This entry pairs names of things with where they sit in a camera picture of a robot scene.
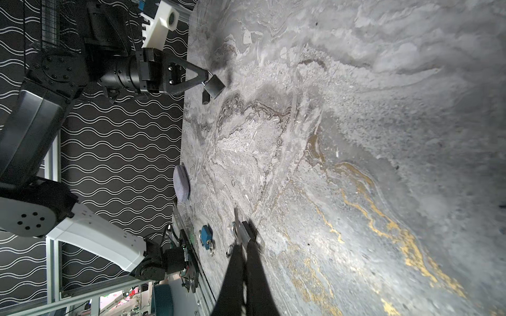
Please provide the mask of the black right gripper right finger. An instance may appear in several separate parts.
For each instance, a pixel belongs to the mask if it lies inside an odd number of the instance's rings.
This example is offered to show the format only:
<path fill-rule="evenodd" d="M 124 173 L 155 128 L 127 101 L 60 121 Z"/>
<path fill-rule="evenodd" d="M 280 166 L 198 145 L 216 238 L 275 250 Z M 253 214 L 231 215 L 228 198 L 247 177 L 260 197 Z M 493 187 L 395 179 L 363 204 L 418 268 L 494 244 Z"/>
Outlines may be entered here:
<path fill-rule="evenodd" d="M 246 314 L 279 315 L 260 259 L 257 243 L 246 246 Z"/>

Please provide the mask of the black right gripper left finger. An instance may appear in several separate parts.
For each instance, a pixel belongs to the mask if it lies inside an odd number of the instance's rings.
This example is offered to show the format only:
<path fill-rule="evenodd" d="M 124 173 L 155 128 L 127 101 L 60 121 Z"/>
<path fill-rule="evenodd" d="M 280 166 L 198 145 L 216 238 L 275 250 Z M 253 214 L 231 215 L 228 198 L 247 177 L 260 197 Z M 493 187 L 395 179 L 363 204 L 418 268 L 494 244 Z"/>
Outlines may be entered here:
<path fill-rule="evenodd" d="M 245 261 L 242 246 L 236 244 L 229 258 L 228 268 L 223 280 L 216 305 L 211 313 L 215 315 L 242 315 L 244 302 Z"/>

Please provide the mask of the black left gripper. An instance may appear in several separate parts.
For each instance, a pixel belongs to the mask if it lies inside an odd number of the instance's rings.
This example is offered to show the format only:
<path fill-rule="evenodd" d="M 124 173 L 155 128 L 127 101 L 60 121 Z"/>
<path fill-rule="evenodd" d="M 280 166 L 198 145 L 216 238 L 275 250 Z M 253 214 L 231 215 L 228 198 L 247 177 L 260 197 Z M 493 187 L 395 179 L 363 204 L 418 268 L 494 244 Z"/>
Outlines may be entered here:
<path fill-rule="evenodd" d="M 134 84 L 136 93 L 161 93 L 179 95 L 185 91 L 205 83 L 209 79 L 209 72 L 195 64 L 170 53 L 154 49 L 143 48 L 135 52 L 137 63 L 137 81 Z M 181 68 L 196 73 L 196 78 L 180 82 L 170 79 L 170 73 L 180 76 Z"/>

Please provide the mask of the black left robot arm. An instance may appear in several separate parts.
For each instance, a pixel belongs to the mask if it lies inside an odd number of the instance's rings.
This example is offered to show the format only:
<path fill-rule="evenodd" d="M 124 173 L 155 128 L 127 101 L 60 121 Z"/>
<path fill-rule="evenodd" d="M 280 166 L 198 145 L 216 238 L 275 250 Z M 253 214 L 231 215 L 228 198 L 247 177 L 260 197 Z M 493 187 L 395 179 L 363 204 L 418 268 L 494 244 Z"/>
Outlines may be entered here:
<path fill-rule="evenodd" d="M 123 91 L 140 97 L 179 95 L 203 86 L 209 100 L 223 92 L 210 71 L 166 53 L 167 35 L 188 10 L 172 1 L 141 1 L 142 47 L 133 50 L 125 19 L 111 5 L 77 1 L 78 49 L 54 45 L 32 58 L 17 104 L 1 131 L 1 227 L 17 236 L 49 238 L 82 248 L 139 280 L 172 273 L 195 283 L 199 266 L 186 233 L 165 249 L 106 221 L 63 184 L 37 175 L 67 116 L 85 88 L 98 83 L 110 101 Z"/>

